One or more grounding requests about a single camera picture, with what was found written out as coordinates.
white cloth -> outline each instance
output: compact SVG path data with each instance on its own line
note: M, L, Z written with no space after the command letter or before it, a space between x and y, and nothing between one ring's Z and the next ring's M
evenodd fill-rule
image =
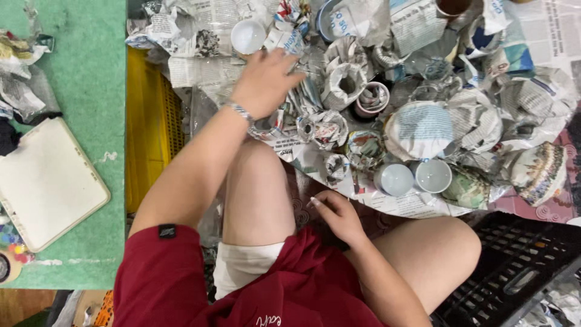
M266 273L277 260L284 244L235 246L220 242L214 270L216 300L243 288Z

fingernail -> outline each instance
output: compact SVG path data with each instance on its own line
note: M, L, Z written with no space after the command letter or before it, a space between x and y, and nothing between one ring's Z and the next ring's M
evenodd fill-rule
M315 197L311 197L311 201L309 202L310 205L316 207L318 205L321 205L321 201L319 201L319 199L315 198Z

tape roll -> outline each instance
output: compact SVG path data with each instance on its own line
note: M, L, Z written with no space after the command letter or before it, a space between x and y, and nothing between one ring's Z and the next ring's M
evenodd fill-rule
M22 271L22 263L10 252L0 251L0 285L15 280Z

yellow plastic crate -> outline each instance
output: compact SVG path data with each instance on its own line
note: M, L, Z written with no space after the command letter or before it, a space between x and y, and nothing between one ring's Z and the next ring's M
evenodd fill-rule
M137 211L153 182L185 143L180 98L146 56L146 51L127 50L127 212Z

black plastic crate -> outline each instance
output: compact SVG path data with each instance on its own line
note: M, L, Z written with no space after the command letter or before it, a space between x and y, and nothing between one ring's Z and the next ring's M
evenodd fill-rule
M547 287L581 266L580 227L493 212L474 230L478 265L432 315L438 326L513 327Z

